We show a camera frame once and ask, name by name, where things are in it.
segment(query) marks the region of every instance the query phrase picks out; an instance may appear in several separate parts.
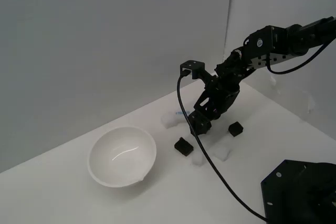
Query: black cable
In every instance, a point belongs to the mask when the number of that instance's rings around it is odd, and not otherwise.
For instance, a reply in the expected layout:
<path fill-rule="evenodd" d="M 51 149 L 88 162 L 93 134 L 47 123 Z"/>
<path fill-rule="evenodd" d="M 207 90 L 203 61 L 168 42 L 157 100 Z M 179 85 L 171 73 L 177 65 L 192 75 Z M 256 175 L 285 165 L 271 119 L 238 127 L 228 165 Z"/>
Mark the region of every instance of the black cable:
<path fill-rule="evenodd" d="M 187 113 L 185 112 L 185 109 L 183 107 L 183 103 L 182 103 L 182 100 L 181 100 L 181 94 L 180 94 L 180 85 L 181 85 L 181 80 L 183 77 L 187 76 L 188 74 L 190 73 L 189 70 L 184 70 L 183 71 L 183 74 L 180 75 L 179 77 L 179 80 L 177 81 L 177 99 L 178 99 L 178 103 L 180 104 L 180 107 L 181 107 L 181 110 L 182 110 L 182 113 L 194 135 L 194 137 L 196 138 L 196 141 L 198 143 L 198 145 L 200 146 L 205 158 L 208 160 L 209 164 L 211 165 L 212 169 L 215 171 L 215 173 L 218 175 L 218 177 L 221 179 L 221 181 L 223 182 L 223 184 L 226 186 L 226 188 L 229 190 L 229 192 L 232 194 L 232 196 L 243 206 L 246 208 L 246 210 L 248 210 L 251 214 L 253 214 L 254 216 L 258 217 L 259 219 L 265 221 L 265 222 L 268 222 L 269 223 L 269 220 L 258 214 L 257 212 L 253 211 L 248 205 L 246 205 L 237 195 L 236 193 L 231 189 L 231 187 L 229 186 L 229 184 L 226 182 L 226 180 L 224 179 L 224 177 L 220 174 L 219 170 L 217 169 L 217 167 L 215 166 L 215 164 L 212 162 L 211 158 L 209 157 L 209 155 L 207 154 L 205 148 L 203 147 L 203 144 L 200 140 L 200 138 L 197 136 L 194 128 L 192 127 L 189 119 L 188 119 L 188 115 Z"/>
<path fill-rule="evenodd" d="M 304 67 L 305 65 L 307 65 L 309 62 L 311 62 L 313 59 L 315 59 L 315 57 L 317 55 L 319 55 L 331 42 L 328 42 L 328 43 L 325 43 L 323 44 L 319 50 L 317 50 L 315 52 L 315 54 L 313 54 L 308 60 L 306 60 L 305 62 L 301 63 L 300 65 L 294 67 L 294 68 L 291 68 L 291 69 L 288 69 L 288 70 L 285 70 L 285 71 L 281 71 L 281 72 L 276 72 L 276 71 L 273 71 L 271 69 L 271 65 L 270 65 L 270 59 L 269 59 L 269 55 L 266 55 L 266 67 L 268 69 L 268 71 L 270 71 L 271 73 L 273 74 L 287 74 L 287 73 L 292 73 L 302 67 Z"/>

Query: gray wall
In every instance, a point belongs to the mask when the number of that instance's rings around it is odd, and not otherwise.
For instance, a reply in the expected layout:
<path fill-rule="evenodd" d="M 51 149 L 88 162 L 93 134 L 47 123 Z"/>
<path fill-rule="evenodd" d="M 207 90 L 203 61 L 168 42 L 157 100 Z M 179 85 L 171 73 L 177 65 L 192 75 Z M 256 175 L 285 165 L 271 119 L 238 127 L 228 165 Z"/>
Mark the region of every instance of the gray wall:
<path fill-rule="evenodd" d="M 0 0 L 0 172 L 170 93 L 187 59 L 214 69 L 228 3 Z"/>
<path fill-rule="evenodd" d="M 231 0 L 225 55 L 241 46 L 251 33 L 266 25 L 288 27 L 306 25 L 336 16 L 335 0 Z M 276 65 L 275 70 L 292 68 L 306 56 Z M 258 70 L 246 82 L 302 119 L 336 138 L 336 41 L 304 68 L 285 76 L 274 76 L 274 87 L 267 70 Z M 311 113 L 308 111 L 315 104 Z"/>

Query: white table surface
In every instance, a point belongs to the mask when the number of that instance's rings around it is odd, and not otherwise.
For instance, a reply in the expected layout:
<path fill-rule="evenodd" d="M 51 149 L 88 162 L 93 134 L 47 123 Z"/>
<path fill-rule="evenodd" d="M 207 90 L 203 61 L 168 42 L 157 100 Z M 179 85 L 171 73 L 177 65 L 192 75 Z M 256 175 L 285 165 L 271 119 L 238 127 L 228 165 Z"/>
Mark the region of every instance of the white table surface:
<path fill-rule="evenodd" d="M 182 90 L 185 103 L 203 91 L 200 81 Z M 217 178 L 209 164 L 192 165 L 174 149 L 179 137 L 191 140 L 185 123 L 166 130 L 161 115 L 177 108 L 176 92 L 0 174 L 0 223 L 262 223 L 247 212 Z M 228 125 L 244 132 L 232 138 Z M 122 125 L 147 130 L 157 158 L 145 180 L 130 188 L 96 183 L 86 167 L 97 138 Z M 213 123 L 208 138 L 233 148 L 215 164 L 233 190 L 264 215 L 260 182 L 284 159 L 336 163 L 336 141 L 251 87 L 241 92 Z"/>

